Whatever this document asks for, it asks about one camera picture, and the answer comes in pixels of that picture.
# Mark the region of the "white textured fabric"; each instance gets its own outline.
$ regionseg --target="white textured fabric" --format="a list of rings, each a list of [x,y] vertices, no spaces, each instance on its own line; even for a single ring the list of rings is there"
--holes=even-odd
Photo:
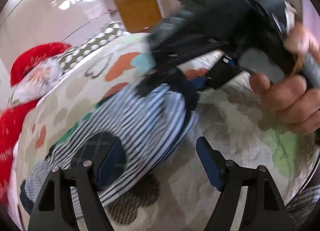
[[[49,58],[41,62],[15,86],[8,107],[15,107],[44,96],[58,84],[61,75],[62,70],[56,59]]]
[[[8,195],[8,207],[7,212],[8,215],[11,217],[12,221],[20,228],[22,229],[22,224],[19,216],[19,199],[18,199],[18,193],[17,193],[17,178],[16,178],[16,159],[17,159],[17,153],[18,153],[18,144],[19,141],[16,142],[13,148],[13,161],[12,161],[12,167],[11,167],[11,174],[10,174],[10,181],[7,189],[7,195]]]

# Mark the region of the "gray handle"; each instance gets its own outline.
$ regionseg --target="gray handle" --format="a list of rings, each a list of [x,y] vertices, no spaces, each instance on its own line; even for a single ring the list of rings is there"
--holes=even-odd
[[[308,53],[303,60],[300,74],[305,77],[308,89],[320,89],[320,65],[310,53]]]

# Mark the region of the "screw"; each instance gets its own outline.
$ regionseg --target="screw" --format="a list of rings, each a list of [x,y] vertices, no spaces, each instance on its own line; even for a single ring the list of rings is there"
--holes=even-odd
[[[233,167],[234,165],[235,165],[234,161],[232,161],[232,160],[227,160],[226,161],[226,166]]]
[[[92,161],[85,161],[85,162],[83,163],[83,166],[84,166],[84,167],[89,167],[89,166],[91,166],[91,164],[92,164]]]
[[[258,166],[258,169],[261,170],[261,171],[263,171],[263,172],[267,171],[267,167],[264,166],[264,165],[259,165],[259,166]]]
[[[54,166],[51,168],[52,172],[57,172],[59,170],[59,166]]]

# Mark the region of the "green fabric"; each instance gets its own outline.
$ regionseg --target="green fabric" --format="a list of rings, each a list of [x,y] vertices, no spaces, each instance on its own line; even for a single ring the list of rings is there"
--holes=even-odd
[[[299,136],[276,127],[269,132],[269,146],[274,166],[283,176],[290,177],[299,152]]]
[[[88,113],[86,114],[82,119],[80,119],[78,122],[76,122],[74,124],[73,127],[71,127],[69,129],[68,132],[66,132],[59,140],[58,142],[55,144],[55,146],[60,146],[61,144],[63,144],[65,141],[67,141],[67,139],[71,136],[71,134],[79,127],[79,125],[81,125],[82,123],[84,123],[85,121],[87,121],[92,114],[100,107],[99,104],[96,104],[95,107]]]

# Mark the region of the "striped cloth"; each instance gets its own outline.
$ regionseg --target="striped cloth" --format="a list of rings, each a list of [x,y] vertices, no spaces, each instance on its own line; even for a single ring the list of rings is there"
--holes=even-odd
[[[293,221],[293,231],[298,230],[309,217],[320,198],[320,185],[305,188],[286,206]]]
[[[71,160],[87,138],[106,130],[121,139],[126,153],[124,173],[108,188],[98,193],[105,207],[132,188],[144,175],[151,172],[178,146],[195,125],[197,116],[189,109],[188,98],[167,84],[154,89],[148,96],[136,92],[137,84],[126,86],[106,101],[65,141],[55,147],[52,155],[38,162],[26,179],[25,191],[33,202],[50,169],[71,166]],[[71,188],[76,217],[81,217],[76,189]]]

